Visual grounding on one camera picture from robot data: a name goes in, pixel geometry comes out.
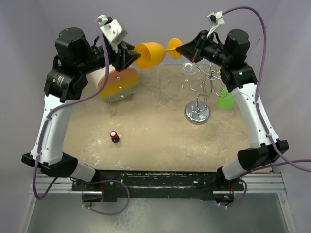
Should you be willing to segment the yellow plastic wine glass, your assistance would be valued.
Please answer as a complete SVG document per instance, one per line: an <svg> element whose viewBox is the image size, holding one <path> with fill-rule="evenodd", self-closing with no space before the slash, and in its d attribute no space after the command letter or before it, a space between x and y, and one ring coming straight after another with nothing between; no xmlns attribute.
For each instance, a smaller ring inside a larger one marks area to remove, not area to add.
<svg viewBox="0 0 311 233"><path fill-rule="evenodd" d="M140 43L134 48L134 51L140 54L135 61L136 66L140 69L155 67L164 61L167 54L178 60L182 55L176 51L176 48L182 45L183 43L178 38L172 38L167 48L157 42Z"/></svg>

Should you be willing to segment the tall clear champagne flute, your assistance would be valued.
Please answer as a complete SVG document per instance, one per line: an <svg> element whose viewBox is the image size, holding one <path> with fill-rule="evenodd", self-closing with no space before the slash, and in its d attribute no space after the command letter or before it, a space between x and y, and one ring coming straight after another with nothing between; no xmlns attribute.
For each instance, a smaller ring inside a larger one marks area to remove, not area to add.
<svg viewBox="0 0 311 233"><path fill-rule="evenodd" d="M159 83L156 99L160 105L167 105L170 101L168 88L170 84L170 75L165 72L159 74Z"/></svg>

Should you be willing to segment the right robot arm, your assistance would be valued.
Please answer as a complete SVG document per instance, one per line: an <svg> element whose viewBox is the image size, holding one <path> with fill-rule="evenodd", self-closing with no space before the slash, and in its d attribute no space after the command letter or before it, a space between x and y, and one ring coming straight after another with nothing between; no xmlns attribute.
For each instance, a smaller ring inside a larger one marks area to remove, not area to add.
<svg viewBox="0 0 311 233"><path fill-rule="evenodd" d="M206 59L220 66L220 76L235 99L246 123L250 147L238 151L237 160L218 169L216 184L221 190L233 185L233 179L257 167L275 162L278 152L289 149L287 140L280 140L270 124L260 97L256 94L258 80L246 57L249 35L241 29L229 31L225 43L216 43L202 30L190 42L176 48L189 61Z"/></svg>

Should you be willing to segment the clear stemmed wine glass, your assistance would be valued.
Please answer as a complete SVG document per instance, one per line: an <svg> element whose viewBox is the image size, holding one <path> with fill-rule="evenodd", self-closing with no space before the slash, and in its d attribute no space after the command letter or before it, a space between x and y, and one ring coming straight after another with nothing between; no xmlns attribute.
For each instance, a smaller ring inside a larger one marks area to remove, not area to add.
<svg viewBox="0 0 311 233"><path fill-rule="evenodd" d="M194 80L195 74L197 72L196 63L192 63L192 62L183 63L181 66L181 72L183 73L182 89L188 90L188 89L190 89L191 82Z"/></svg>

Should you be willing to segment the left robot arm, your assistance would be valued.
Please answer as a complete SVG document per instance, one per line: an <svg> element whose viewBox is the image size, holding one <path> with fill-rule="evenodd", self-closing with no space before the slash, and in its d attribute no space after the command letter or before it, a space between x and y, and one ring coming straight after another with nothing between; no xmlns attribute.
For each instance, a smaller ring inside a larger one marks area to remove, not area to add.
<svg viewBox="0 0 311 233"><path fill-rule="evenodd" d="M50 177L72 177L83 180L88 190L100 185L96 169L63 152L63 144L74 106L83 101L87 74L112 65L116 71L128 68L140 55L126 43L125 29L100 27L105 44L91 46L82 29L69 27L55 41L57 55L44 86L44 112L39 133L31 152L22 163L40 168Z"/></svg>

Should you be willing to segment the green plastic wine glass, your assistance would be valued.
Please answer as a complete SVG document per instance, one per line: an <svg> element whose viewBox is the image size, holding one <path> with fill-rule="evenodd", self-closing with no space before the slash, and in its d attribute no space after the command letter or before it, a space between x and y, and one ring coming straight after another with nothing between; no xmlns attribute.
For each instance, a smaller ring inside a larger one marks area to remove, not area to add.
<svg viewBox="0 0 311 233"><path fill-rule="evenodd" d="M222 109L232 109L235 105L235 100L226 88L218 93L217 105Z"/></svg>

